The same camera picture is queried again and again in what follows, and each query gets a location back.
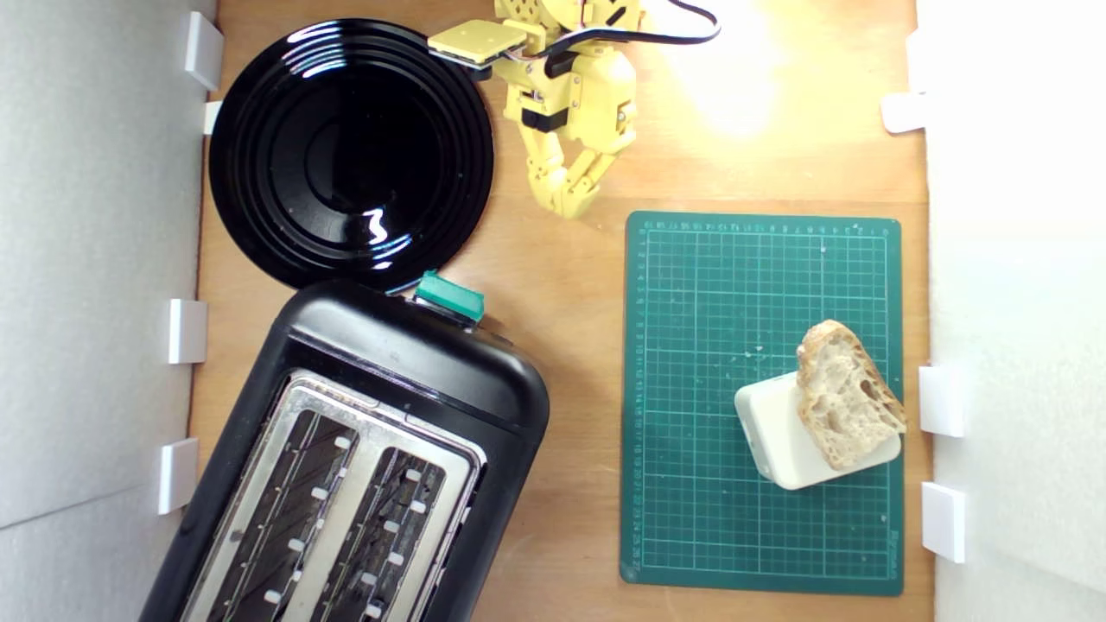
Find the toaster slot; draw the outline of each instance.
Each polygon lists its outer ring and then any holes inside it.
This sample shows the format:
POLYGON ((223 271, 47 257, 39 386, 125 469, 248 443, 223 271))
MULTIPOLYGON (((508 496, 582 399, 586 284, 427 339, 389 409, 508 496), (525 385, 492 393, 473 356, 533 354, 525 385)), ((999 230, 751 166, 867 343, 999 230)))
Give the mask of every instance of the toaster slot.
POLYGON ((295 416, 249 525, 230 533, 238 548, 208 620, 273 619, 356 438, 313 411, 295 416))
POLYGON ((383 620, 406 578, 445 470, 395 447, 385 449, 331 570, 313 622, 383 620))

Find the plate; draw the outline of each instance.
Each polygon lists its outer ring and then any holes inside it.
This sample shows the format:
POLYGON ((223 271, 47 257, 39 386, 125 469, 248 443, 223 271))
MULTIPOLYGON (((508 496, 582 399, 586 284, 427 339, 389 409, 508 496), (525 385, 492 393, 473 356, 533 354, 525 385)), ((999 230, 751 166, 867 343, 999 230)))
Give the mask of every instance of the plate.
POLYGON ((342 19, 284 37, 239 74, 208 173, 231 238, 271 277, 390 293, 460 250, 493 159, 466 70, 431 55, 414 30, 342 19))

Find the toaster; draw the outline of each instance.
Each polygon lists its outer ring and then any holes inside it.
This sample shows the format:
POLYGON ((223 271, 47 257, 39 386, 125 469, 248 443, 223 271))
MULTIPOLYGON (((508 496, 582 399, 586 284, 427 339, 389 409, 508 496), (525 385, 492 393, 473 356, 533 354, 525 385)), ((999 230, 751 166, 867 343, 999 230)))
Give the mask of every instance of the toaster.
POLYGON ((549 416, 534 367, 469 320, 419 292, 296 292, 140 620, 467 620, 549 416))

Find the cutting mat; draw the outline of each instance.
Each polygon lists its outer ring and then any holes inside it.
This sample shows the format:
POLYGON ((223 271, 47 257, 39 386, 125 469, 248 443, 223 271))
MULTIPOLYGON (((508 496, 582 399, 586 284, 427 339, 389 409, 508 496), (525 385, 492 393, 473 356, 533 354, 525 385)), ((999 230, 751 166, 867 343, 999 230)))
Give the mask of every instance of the cutting mat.
POLYGON ((733 407, 741 386, 794 371, 826 318, 901 398, 898 224, 639 211, 626 231, 623 578, 901 593, 902 456, 787 491, 757 471, 733 407))

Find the white wall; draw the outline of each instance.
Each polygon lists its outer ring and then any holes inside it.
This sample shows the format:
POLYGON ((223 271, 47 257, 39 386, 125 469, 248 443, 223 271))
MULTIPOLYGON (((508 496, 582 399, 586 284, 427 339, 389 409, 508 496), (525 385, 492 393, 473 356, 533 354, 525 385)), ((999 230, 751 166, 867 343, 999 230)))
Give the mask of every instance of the white wall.
POLYGON ((937 566, 939 622, 1106 620, 1106 9, 919 2, 932 363, 962 374, 968 433, 935 479, 968 499, 967 562, 937 566))
POLYGON ((0 0, 0 620, 134 619, 187 431, 168 301, 195 296, 215 0, 0 0))

